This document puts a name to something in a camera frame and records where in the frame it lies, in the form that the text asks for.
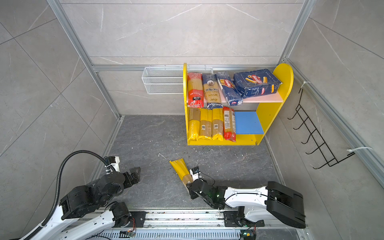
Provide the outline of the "blue yellow spaghetti bag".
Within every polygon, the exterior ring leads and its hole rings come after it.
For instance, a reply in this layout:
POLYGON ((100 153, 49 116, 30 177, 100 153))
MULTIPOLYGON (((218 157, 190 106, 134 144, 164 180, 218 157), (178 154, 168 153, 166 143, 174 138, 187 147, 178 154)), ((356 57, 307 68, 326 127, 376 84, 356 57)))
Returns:
POLYGON ((203 89, 208 109, 223 107, 216 75, 203 74, 203 89))

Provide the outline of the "small tan pasta bag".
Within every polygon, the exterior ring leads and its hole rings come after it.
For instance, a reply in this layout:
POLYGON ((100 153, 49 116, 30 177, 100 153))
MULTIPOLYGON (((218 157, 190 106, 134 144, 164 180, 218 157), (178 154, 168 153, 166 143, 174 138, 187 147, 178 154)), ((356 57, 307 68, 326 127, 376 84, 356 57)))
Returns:
POLYGON ((187 186, 187 184, 191 184, 194 181, 192 175, 190 174, 187 168, 187 165, 184 159, 170 161, 170 164, 172 165, 172 167, 178 174, 180 180, 183 182, 185 186, 187 186))

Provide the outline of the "blue Barilla rigatoni box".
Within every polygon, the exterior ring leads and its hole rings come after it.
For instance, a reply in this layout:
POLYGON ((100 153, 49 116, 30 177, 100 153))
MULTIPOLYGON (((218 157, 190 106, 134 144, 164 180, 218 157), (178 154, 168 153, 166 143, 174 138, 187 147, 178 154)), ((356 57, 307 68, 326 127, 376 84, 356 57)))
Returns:
POLYGON ((275 94, 282 82, 268 69, 234 73, 234 84, 243 99, 275 94))

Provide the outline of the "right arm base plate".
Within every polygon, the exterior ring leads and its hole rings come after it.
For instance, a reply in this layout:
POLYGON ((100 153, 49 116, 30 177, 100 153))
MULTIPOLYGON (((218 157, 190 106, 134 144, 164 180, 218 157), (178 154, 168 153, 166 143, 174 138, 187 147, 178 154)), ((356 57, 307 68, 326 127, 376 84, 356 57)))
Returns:
POLYGON ((224 211, 224 225, 225 227, 264 227, 264 220, 259 220, 257 222, 251 222, 245 218, 241 218, 236 211, 224 211))

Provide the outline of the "red yellow pasta bag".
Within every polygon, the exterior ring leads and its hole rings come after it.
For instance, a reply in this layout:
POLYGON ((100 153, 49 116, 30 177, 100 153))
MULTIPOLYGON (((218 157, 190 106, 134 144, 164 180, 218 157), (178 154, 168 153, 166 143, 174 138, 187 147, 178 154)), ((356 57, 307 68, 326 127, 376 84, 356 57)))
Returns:
POLYGON ((188 73, 188 106, 190 108, 204 107, 203 76, 200 73, 188 73))

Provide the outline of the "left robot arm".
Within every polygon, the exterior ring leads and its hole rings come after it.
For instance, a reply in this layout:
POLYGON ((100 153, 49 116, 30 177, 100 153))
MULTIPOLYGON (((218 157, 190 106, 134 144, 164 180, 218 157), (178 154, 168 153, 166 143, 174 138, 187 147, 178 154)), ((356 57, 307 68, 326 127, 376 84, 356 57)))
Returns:
POLYGON ((141 168, 120 172, 118 157, 101 157, 79 150, 69 154, 61 163, 56 182, 53 206, 48 216, 33 230, 23 236, 24 240, 86 240, 109 228, 135 225, 126 203, 113 202, 125 189, 138 184, 141 168), (73 188, 60 197, 61 180, 66 163, 79 154, 88 154, 100 160, 107 173, 86 185, 73 188))

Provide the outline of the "yellow Pastatime spaghetti bag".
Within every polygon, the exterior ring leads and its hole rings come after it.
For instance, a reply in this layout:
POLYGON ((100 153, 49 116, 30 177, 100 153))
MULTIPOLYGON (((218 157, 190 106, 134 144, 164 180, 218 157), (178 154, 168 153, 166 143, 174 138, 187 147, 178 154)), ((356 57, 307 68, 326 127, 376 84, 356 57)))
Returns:
POLYGON ((197 141, 200 132, 201 111, 199 108, 189 108, 189 141, 197 141))

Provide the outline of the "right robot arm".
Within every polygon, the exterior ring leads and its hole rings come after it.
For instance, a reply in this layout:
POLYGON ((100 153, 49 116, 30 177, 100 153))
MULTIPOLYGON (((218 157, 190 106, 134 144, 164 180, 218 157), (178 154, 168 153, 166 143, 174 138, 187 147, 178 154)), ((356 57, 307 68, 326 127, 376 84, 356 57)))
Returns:
POLYGON ((197 179, 186 187, 191 199, 200 197, 213 209, 237 209, 235 225, 254 227, 257 222, 276 219, 289 227, 306 228, 303 195, 278 182, 269 181, 256 189, 235 189, 197 179))

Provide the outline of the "blue Barilla spaghetti bag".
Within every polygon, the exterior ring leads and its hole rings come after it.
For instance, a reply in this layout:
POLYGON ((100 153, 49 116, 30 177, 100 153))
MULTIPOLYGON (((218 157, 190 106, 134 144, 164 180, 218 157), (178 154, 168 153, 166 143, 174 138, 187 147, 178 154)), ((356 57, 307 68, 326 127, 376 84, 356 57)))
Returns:
POLYGON ((243 104, 243 98, 237 91, 235 84, 228 72, 217 72, 217 80, 219 82, 222 93, 229 106, 240 106, 243 104))

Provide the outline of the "red white spaghetti bag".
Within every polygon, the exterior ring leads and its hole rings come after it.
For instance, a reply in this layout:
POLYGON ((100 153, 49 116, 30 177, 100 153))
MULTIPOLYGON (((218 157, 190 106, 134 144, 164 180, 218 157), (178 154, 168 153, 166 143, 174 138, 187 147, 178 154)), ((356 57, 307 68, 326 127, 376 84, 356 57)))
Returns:
POLYGON ((223 107, 224 114, 224 139, 236 142, 236 116, 235 111, 228 107, 223 107))

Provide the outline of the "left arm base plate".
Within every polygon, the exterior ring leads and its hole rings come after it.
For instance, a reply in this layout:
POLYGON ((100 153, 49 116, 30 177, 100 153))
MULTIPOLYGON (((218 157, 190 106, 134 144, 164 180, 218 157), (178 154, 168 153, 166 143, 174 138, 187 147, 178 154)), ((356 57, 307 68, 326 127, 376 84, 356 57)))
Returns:
POLYGON ((147 212, 134 211, 125 214, 114 214, 113 228, 143 228, 147 212))

